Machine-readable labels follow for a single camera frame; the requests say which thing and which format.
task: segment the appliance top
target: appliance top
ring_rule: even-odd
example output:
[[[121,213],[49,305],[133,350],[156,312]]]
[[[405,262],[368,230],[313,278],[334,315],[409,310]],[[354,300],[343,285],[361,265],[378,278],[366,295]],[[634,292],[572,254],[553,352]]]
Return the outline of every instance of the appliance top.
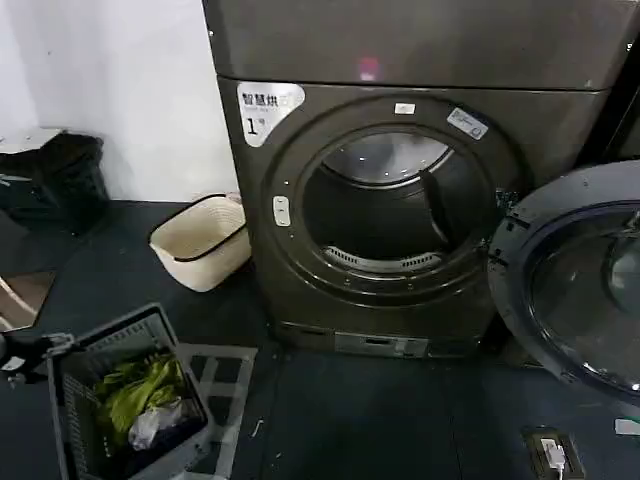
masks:
[[[635,0],[209,0],[218,74],[336,84],[602,90]]]

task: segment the gray laundry basket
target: gray laundry basket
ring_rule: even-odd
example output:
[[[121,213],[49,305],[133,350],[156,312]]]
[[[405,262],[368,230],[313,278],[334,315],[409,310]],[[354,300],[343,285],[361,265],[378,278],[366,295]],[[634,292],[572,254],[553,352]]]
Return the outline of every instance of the gray laundry basket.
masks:
[[[196,418],[172,430],[152,450],[112,457],[97,426],[92,387],[120,362],[154,351],[176,355]],[[62,480],[166,480],[206,455],[209,409],[159,305],[150,305],[78,339],[48,361],[53,422]]]

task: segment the dryer drum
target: dryer drum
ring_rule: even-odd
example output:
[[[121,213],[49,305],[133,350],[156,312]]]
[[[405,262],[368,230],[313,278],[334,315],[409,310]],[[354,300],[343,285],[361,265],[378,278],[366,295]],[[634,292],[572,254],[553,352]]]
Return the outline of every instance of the dryer drum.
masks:
[[[319,249],[345,268],[434,268],[494,206],[494,191],[474,162],[419,133],[361,136],[330,151],[311,175],[305,224]]]

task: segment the basket rim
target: basket rim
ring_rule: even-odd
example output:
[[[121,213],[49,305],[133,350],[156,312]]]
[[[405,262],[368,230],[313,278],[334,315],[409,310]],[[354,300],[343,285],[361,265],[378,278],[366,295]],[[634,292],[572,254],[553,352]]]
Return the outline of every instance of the basket rim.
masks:
[[[202,198],[199,198],[198,200],[196,200],[193,203],[188,204],[187,206],[185,206],[184,208],[179,209],[177,212],[175,212],[173,215],[169,216],[168,218],[164,219],[162,222],[160,222],[158,225],[156,225],[155,227],[153,227],[153,229],[151,229],[151,233],[149,233],[149,236],[147,238],[147,243],[149,245],[153,245],[153,242],[151,241],[151,237],[153,237],[153,234],[156,233],[158,231],[158,229],[160,227],[162,227],[165,223],[170,222],[171,220],[173,220],[175,217],[177,217],[178,215],[181,215],[182,213],[186,212],[187,210],[189,210],[190,208],[193,208],[194,206],[205,202],[207,200],[210,200],[212,198],[220,198],[220,197],[224,197],[227,198],[227,194],[226,193],[213,193],[211,195],[206,195]],[[171,255],[171,257],[173,258],[173,260],[175,262],[178,263],[189,263],[189,262],[195,262],[196,260],[200,260],[204,257],[206,257],[207,255],[210,255],[211,253],[215,252],[218,248],[221,248],[222,246],[224,246],[227,242],[231,241],[232,239],[234,239],[235,237],[237,237],[240,233],[243,232],[243,230],[245,230],[247,228],[247,220],[245,217],[245,221],[242,223],[242,225],[240,225],[237,229],[235,229],[233,232],[231,232],[229,235],[227,235],[223,240],[221,240],[220,242],[216,243],[215,245],[213,245],[212,247],[208,248],[207,250],[205,250],[202,253],[199,253],[198,255],[194,255],[191,257],[176,257],[174,255]]]

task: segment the washing machine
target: washing machine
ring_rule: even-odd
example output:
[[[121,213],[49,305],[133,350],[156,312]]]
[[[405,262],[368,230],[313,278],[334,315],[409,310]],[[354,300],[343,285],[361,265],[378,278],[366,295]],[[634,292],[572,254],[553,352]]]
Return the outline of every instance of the washing machine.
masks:
[[[491,250],[496,227],[574,165],[637,34],[636,3],[209,0],[205,12],[277,336],[474,352],[496,312],[488,259],[511,251]]]

